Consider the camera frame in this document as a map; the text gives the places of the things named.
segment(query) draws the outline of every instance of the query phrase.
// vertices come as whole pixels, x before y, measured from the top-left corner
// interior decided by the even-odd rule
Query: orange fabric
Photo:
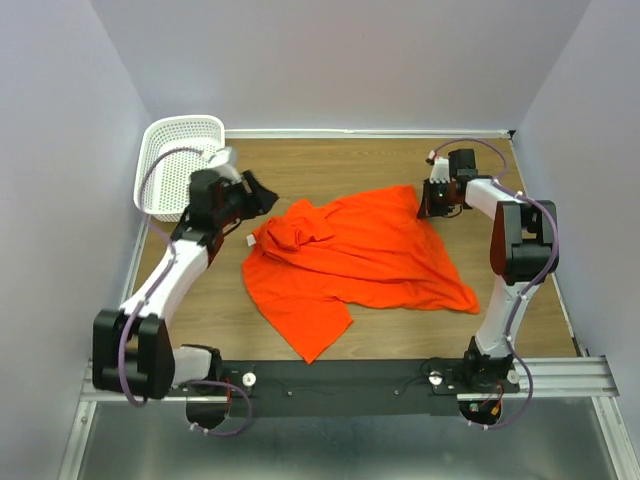
[[[412,186],[295,203],[253,234],[242,265],[262,314],[307,363],[351,324],[345,303],[478,313]]]

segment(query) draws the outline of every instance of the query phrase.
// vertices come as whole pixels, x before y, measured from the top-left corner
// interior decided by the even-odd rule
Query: white laundry basket
[[[139,204],[142,180],[151,164],[163,153],[178,147],[194,147],[205,152],[179,152],[158,164],[147,182]],[[189,203],[189,175],[206,168],[208,158],[224,147],[224,125],[210,115],[184,115],[158,120],[144,132],[133,201],[140,210],[161,222],[177,222]]]

